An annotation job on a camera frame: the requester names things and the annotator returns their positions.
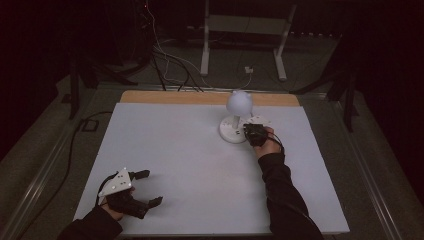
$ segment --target lamp base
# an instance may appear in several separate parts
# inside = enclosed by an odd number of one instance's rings
[[[246,123],[246,120],[240,118],[240,122],[237,128],[233,128],[234,116],[229,116],[224,118],[219,124],[219,134],[221,137],[230,143],[242,143],[246,141],[246,137],[243,132],[243,124]]]

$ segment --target floor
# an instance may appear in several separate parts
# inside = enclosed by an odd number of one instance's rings
[[[163,51],[167,53],[166,59],[172,59],[171,55],[183,58],[181,61],[204,91],[242,88],[285,93],[320,77],[337,46],[337,40],[290,36],[283,53],[288,75],[286,82],[277,79],[270,44],[234,42],[223,36],[221,40],[212,42],[211,46],[210,71],[203,79],[191,65],[200,66],[202,43],[199,40],[181,43],[161,39],[160,48],[156,50],[159,52],[156,54],[159,69],[162,72],[166,69],[165,56],[160,54]],[[245,66],[253,67],[251,75],[244,72]],[[75,132],[72,141],[78,120],[98,112],[113,111],[121,94],[127,89],[161,90],[152,64],[129,77],[129,80],[139,83],[138,86],[123,86],[101,73],[98,76],[101,83],[97,89],[81,87],[81,109],[75,120],[68,120],[70,106],[61,103],[63,96],[69,93],[69,78],[59,82],[58,98],[0,163],[0,189],[7,193],[0,197],[0,228],[5,228],[8,222],[13,221],[15,231],[11,232],[18,235],[28,226],[60,185],[66,174],[68,159],[71,159],[69,175],[64,185],[21,238],[55,239],[61,229],[73,219],[110,114],[96,116],[95,119],[100,123],[97,131]],[[167,89],[177,90],[185,81],[186,72],[170,63],[166,78]],[[298,96],[310,120],[351,229],[349,233],[329,235],[325,239],[424,239],[423,207],[413,194],[361,93],[355,94],[357,115],[353,117],[354,132],[349,133],[341,120],[343,102],[328,102],[325,99],[329,87],[327,84]],[[194,91],[199,88],[193,82],[188,82],[181,90]],[[46,169],[50,173],[40,173],[39,169]],[[28,187],[39,190],[32,195],[37,201],[24,197]],[[2,237],[14,239],[16,235]]]

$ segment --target white lamp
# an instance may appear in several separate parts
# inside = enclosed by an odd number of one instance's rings
[[[233,114],[221,121],[219,134],[230,143],[241,143],[246,141],[243,133],[243,124],[246,120],[242,116],[250,115],[253,101],[250,94],[244,91],[234,91],[228,98],[227,110]]]

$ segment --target black sleeve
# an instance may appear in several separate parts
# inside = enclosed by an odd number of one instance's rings
[[[77,219],[69,224],[57,239],[114,239],[121,232],[121,225],[103,208],[96,206],[82,220]]]
[[[258,160],[266,187],[270,230],[277,239],[323,239],[309,218],[302,196],[293,186],[284,157],[283,153],[271,153]]]

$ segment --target person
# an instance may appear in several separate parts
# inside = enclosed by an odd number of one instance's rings
[[[274,130],[266,128],[269,138]],[[265,182],[270,230],[275,239],[318,240],[323,236],[308,216],[308,208],[291,180],[291,171],[284,164],[284,147],[267,140],[253,147]],[[106,200],[93,208],[83,219],[75,220],[58,236],[58,240],[114,239],[122,232],[118,221],[124,216],[109,208]]]

